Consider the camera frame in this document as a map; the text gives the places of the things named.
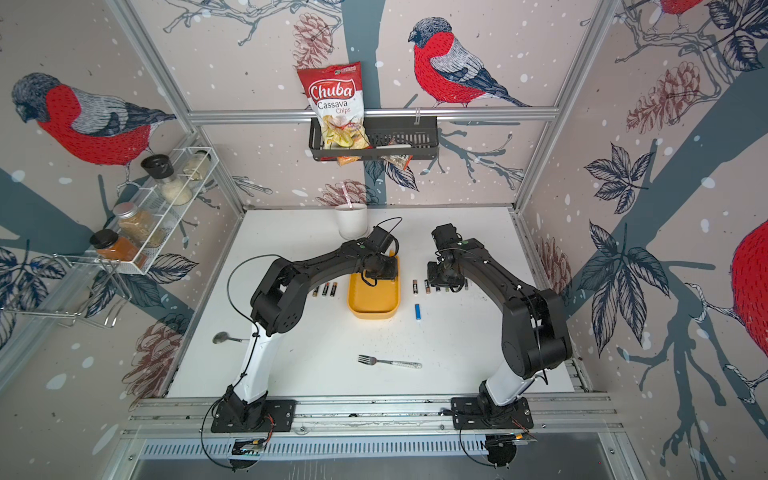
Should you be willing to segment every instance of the yellow tray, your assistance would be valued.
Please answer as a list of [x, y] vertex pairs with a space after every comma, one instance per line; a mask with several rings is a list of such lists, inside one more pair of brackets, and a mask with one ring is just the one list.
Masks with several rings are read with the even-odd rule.
[[[397, 257], [397, 270], [400, 271], [399, 257]], [[398, 274], [394, 280], [379, 280], [376, 286], [366, 285], [358, 273], [352, 275], [349, 279], [347, 303], [357, 318], [364, 320], [392, 318], [397, 307], [400, 306], [400, 275]]]

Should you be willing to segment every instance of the bird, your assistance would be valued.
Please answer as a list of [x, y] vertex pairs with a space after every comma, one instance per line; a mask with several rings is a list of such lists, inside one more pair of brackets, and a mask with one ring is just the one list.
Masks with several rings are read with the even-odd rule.
[[[703, 0], [645, 0], [645, 2], [652, 1], [653, 3], [659, 5], [661, 7], [661, 15], [659, 15], [659, 18], [654, 22], [654, 24], [650, 27], [651, 31], [657, 31], [656, 25], [661, 20], [661, 16], [665, 13], [670, 13], [672, 15], [677, 16], [677, 28], [675, 28], [672, 31], [672, 34], [677, 33], [679, 30], [687, 30], [688, 25], [683, 25], [680, 16], [687, 12], [688, 10], [691, 10], [696, 5], [699, 5]], [[636, 8], [645, 2], [639, 2], [635, 4], [633, 7]]]
[[25, 123], [36, 120], [64, 149], [96, 165], [125, 166], [149, 150], [158, 125], [176, 119], [161, 110], [139, 107], [111, 95], [91, 94], [62, 84], [45, 73], [31, 73], [13, 86], [16, 113]]
[[[741, 240], [733, 253], [730, 277], [733, 291], [731, 308], [721, 308], [708, 303], [699, 285], [687, 283], [698, 292], [703, 307], [703, 312], [695, 320], [703, 322], [708, 310], [734, 318], [741, 323], [758, 348], [768, 356], [768, 220]], [[748, 380], [737, 367], [725, 365], [724, 368], [734, 372], [749, 390], [750, 395], [741, 400], [754, 404], [755, 388], [768, 380], [768, 371], [754, 380]]]
[[509, 95], [488, 70], [482, 60], [468, 52], [458, 41], [444, 18], [420, 20], [408, 36], [414, 42], [416, 81], [441, 103], [463, 104], [478, 98], [501, 98], [518, 107], [528, 107]]

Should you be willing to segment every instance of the straw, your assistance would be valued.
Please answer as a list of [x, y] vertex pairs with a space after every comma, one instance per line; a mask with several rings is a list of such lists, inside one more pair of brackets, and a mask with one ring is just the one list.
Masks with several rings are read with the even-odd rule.
[[344, 197], [346, 198], [346, 204], [349, 206], [349, 209], [352, 209], [352, 201], [349, 199], [349, 194], [346, 192], [346, 185], [344, 182], [341, 183], [341, 189], [344, 190]]

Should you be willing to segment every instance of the white cup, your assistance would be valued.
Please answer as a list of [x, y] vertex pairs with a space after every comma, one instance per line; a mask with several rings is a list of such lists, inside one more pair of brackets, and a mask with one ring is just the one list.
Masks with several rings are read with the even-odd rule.
[[339, 205], [336, 211], [336, 223], [339, 235], [344, 240], [357, 240], [368, 232], [368, 206], [365, 204]]

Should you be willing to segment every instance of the white table surface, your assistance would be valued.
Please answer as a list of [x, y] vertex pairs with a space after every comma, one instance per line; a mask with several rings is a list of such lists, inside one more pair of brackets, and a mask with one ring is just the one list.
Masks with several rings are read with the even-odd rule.
[[[247, 343], [215, 345], [214, 335], [247, 338], [250, 323], [227, 301], [227, 278], [243, 260], [277, 253], [305, 260], [335, 250], [343, 242], [332, 210], [252, 210], [216, 281], [194, 331], [169, 397], [213, 397], [224, 393], [239, 375]], [[341, 276], [335, 297], [306, 300], [299, 323], [283, 339], [270, 373], [270, 396], [352, 396], [471, 394], [503, 360], [502, 315], [474, 283], [450, 293], [424, 289], [427, 262], [435, 260], [431, 232], [453, 223], [465, 239], [477, 238], [491, 255], [521, 280], [534, 284], [515, 227], [506, 208], [369, 209], [375, 225], [403, 217], [392, 234], [400, 242], [400, 307], [389, 320], [356, 318], [347, 306], [349, 275]], [[396, 220], [383, 225], [388, 229]], [[312, 232], [308, 237], [299, 232]], [[250, 314], [249, 301], [273, 257], [252, 260], [235, 272], [231, 296], [238, 309]], [[412, 281], [419, 281], [413, 295]], [[416, 321], [415, 307], [422, 319]], [[420, 362], [422, 369], [389, 365], [365, 366], [357, 355]], [[537, 380], [529, 392], [573, 392], [564, 365], [548, 374], [549, 385]]]

